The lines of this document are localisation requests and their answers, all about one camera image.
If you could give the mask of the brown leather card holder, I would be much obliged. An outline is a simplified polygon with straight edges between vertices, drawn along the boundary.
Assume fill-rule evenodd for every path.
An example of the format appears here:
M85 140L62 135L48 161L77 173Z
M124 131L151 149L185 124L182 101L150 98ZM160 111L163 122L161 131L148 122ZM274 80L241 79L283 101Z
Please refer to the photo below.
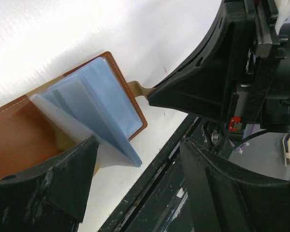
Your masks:
M127 82L110 52L0 107L0 179L70 150L89 137L96 167L142 160L131 140L147 127L136 98L151 89Z

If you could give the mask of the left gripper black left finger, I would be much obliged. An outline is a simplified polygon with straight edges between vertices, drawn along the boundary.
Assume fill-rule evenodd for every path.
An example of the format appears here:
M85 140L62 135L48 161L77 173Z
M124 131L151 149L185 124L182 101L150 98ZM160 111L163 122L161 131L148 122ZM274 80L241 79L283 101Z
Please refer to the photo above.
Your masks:
M98 141L0 180L0 232L75 232L83 222Z

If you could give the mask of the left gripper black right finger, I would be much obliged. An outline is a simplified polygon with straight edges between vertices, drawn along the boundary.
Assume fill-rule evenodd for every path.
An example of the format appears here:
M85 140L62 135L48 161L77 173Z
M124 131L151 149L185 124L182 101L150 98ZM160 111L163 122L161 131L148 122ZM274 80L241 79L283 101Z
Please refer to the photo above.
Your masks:
M290 181L242 168L185 138L180 155L197 232L290 232Z

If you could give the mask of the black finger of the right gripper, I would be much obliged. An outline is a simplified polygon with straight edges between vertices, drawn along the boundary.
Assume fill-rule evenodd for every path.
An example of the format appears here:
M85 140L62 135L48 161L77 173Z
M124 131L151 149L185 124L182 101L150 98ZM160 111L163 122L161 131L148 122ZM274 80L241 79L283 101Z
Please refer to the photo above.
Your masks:
M247 63L255 17L254 1L223 0L202 41L155 86L149 104L226 123L231 95Z

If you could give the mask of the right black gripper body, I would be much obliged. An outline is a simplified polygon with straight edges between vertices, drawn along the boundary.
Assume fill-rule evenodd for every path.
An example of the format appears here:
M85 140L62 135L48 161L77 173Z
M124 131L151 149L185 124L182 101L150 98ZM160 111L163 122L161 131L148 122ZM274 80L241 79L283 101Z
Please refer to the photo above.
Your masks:
M274 0L253 0L256 17L244 73L231 96L229 131L258 124L269 132L290 133L290 22L275 31Z

